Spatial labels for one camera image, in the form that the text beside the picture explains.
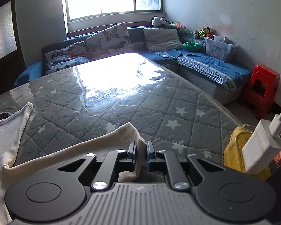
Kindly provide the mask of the cream beige garment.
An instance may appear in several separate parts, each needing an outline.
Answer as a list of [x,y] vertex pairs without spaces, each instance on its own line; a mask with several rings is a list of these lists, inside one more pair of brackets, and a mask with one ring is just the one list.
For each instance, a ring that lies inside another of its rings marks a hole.
[[145,141],[131,123],[112,125],[98,113],[61,107],[39,110],[27,103],[0,120],[0,224],[11,221],[4,195],[14,182],[87,152],[104,156],[132,141],[137,144],[136,169],[122,172],[121,182],[136,179],[146,162]]

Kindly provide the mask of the yellow chair back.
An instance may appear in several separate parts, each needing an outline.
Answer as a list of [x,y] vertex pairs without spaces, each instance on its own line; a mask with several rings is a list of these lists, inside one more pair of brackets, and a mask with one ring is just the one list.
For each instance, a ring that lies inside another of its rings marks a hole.
[[281,151],[281,143],[272,137],[270,122],[261,120],[257,130],[250,132],[244,126],[237,127],[231,134],[224,150],[224,165],[261,180],[271,176],[269,163]]

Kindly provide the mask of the grey quilted star tablecloth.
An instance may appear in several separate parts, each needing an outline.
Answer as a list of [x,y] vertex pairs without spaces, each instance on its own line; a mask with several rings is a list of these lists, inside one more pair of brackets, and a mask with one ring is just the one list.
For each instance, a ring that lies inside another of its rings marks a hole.
[[221,163],[240,122],[178,74],[128,53],[69,67],[0,95],[0,109],[26,103],[98,113],[112,125],[131,123],[156,149],[196,152]]

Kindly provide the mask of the blue corner sofa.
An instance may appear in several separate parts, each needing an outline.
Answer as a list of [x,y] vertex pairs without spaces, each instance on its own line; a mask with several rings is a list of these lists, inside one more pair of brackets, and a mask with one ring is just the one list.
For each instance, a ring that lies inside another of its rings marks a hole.
[[224,62],[200,52],[150,52],[145,47],[144,26],[129,27],[135,52],[179,74],[223,105],[236,100],[252,71],[236,62]]

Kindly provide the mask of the white power adapter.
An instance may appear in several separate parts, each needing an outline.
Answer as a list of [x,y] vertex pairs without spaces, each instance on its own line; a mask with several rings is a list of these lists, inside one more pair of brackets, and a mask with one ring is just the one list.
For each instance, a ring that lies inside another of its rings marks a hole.
[[281,113],[269,121],[261,119],[242,148],[245,172],[257,175],[281,151]]

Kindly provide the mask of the green bowl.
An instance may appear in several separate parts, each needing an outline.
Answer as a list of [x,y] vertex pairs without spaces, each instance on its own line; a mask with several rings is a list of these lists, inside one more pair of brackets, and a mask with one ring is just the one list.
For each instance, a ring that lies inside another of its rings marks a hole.
[[185,42],[183,44],[183,47],[189,52],[196,52],[201,50],[200,43],[195,43],[195,42]]

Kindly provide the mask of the left butterfly pillow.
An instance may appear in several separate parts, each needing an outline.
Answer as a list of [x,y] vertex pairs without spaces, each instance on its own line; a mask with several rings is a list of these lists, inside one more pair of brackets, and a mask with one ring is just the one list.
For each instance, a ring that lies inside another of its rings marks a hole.
[[48,75],[87,62],[89,60],[85,42],[75,42],[65,48],[45,53],[44,72]]

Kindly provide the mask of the butterfly pillow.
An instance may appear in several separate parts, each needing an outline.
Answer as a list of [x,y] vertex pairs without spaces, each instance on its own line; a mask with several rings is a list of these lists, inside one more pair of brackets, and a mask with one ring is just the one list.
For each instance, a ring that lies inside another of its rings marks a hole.
[[89,60],[85,42],[75,42],[65,48],[45,53],[44,72],[48,75],[87,62]]
[[104,29],[86,39],[94,59],[134,52],[125,22]]

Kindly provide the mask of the right butterfly pillow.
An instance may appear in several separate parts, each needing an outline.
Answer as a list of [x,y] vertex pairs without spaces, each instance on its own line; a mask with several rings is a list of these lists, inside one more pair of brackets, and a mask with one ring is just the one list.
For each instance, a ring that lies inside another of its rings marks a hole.
[[104,29],[86,39],[94,59],[134,52],[125,22]]

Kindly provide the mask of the red plastic stool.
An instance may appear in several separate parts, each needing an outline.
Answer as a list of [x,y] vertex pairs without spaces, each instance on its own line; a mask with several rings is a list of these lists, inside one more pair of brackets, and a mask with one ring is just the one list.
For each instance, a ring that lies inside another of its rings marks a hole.
[[263,64],[255,66],[243,93],[243,100],[254,107],[255,117],[264,118],[274,104],[280,74]]

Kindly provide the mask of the grey cushion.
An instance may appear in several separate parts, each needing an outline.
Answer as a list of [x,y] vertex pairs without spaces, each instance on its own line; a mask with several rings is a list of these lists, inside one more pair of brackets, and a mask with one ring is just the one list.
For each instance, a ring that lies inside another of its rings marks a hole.
[[174,28],[144,28],[143,33],[149,52],[183,48],[177,30]]

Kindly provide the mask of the clear plastic storage box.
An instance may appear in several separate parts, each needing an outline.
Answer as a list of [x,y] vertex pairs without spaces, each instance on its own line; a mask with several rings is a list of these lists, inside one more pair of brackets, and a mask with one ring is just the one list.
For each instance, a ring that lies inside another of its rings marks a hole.
[[206,54],[224,62],[231,62],[235,58],[238,45],[228,44],[205,38]]

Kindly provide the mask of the stuffed toys pile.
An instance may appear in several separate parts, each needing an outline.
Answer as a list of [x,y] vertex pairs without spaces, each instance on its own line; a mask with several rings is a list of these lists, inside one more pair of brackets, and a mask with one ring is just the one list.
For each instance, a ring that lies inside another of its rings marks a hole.
[[213,32],[214,29],[212,27],[203,27],[200,31],[194,31],[194,38],[195,39],[213,39]]

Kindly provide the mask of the panda plush toy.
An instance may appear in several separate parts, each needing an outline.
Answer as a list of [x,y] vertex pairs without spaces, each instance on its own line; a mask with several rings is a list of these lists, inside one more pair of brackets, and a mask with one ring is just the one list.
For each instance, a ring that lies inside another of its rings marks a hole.
[[154,16],[151,19],[151,24],[154,27],[160,27],[160,26],[170,26],[170,22],[166,20],[164,17],[159,18],[157,16]]

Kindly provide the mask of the dark wooden door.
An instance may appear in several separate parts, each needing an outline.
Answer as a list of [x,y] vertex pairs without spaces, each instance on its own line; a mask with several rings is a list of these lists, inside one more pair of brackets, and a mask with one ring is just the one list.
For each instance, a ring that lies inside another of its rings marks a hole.
[[0,0],[0,95],[26,69],[16,24],[15,0]]

